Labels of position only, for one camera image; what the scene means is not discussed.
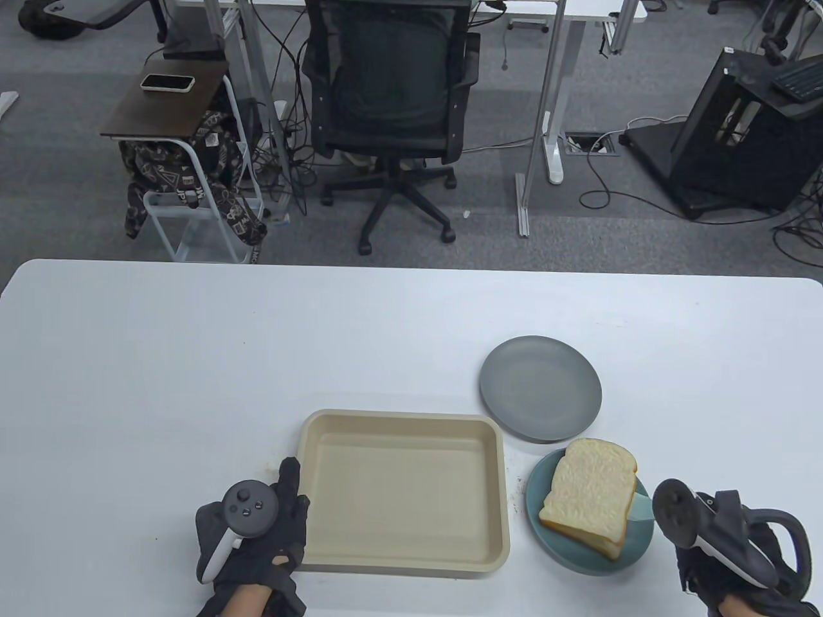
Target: bread slice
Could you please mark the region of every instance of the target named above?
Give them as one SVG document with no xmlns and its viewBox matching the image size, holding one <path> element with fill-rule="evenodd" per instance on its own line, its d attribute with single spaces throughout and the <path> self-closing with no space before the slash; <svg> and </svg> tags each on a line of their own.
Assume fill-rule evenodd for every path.
<svg viewBox="0 0 823 617">
<path fill-rule="evenodd" d="M 637 486 L 637 461 L 601 439 L 575 439 L 557 463 L 540 523 L 612 561 L 620 557 Z"/>
</svg>

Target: keyboard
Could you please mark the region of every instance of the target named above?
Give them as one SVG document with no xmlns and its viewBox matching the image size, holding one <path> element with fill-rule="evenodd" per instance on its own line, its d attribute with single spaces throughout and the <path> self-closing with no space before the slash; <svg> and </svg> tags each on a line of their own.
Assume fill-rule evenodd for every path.
<svg viewBox="0 0 823 617">
<path fill-rule="evenodd" d="M 823 96 L 823 59 L 800 67 L 789 65 L 772 80 L 772 86 L 798 103 L 819 99 Z"/>
</svg>

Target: patterned bag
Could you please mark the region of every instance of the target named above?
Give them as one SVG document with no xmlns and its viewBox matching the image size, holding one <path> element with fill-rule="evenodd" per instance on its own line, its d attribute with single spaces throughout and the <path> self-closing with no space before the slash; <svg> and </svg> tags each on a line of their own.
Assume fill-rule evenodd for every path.
<svg viewBox="0 0 823 617">
<path fill-rule="evenodd" d="M 238 189 L 243 167 L 238 139 L 234 116 L 210 110 L 203 115 L 200 128 L 188 143 L 198 155 L 217 209 L 229 227 L 245 244 L 257 246 L 265 238 L 267 228 Z M 182 147 L 167 141 L 121 141 L 119 144 L 123 164 L 132 175 L 127 190 L 125 224 L 129 238 L 136 238 L 146 221 L 143 205 L 146 191 L 177 193 L 187 206 L 200 205 L 205 192 Z"/>
</svg>

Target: hand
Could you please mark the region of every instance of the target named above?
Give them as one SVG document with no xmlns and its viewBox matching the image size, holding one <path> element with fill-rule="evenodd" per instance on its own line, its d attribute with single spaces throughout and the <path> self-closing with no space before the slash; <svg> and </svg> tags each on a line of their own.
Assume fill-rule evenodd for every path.
<svg viewBox="0 0 823 617">
<path fill-rule="evenodd" d="M 265 535 L 243 540 L 232 550 L 214 579 L 214 596 L 198 617 L 220 614 L 241 585 L 262 585 L 273 591 L 265 613 L 272 617 L 302 617 L 305 605 L 295 592 L 291 573 L 303 562 L 309 498 L 298 495 L 300 464 L 294 457 L 283 459 L 280 478 L 272 485 L 280 510 Z"/>
<path fill-rule="evenodd" d="M 677 549 L 677 569 L 683 591 L 692 591 L 709 607 L 709 614 L 723 617 L 819 617 L 814 605 L 797 597 L 797 575 L 783 561 L 777 536 L 765 523 L 749 528 L 749 537 L 780 577 L 778 588 L 760 589 L 744 581 L 702 549 Z"/>
</svg>

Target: smartphone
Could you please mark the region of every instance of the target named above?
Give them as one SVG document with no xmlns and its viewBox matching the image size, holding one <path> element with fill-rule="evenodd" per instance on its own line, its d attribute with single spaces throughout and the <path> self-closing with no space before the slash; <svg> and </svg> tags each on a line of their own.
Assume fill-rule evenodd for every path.
<svg viewBox="0 0 823 617">
<path fill-rule="evenodd" d="M 150 92 L 188 92 L 192 86 L 194 86 L 194 77 L 190 75 L 149 73 L 140 82 L 140 87 Z"/>
</svg>

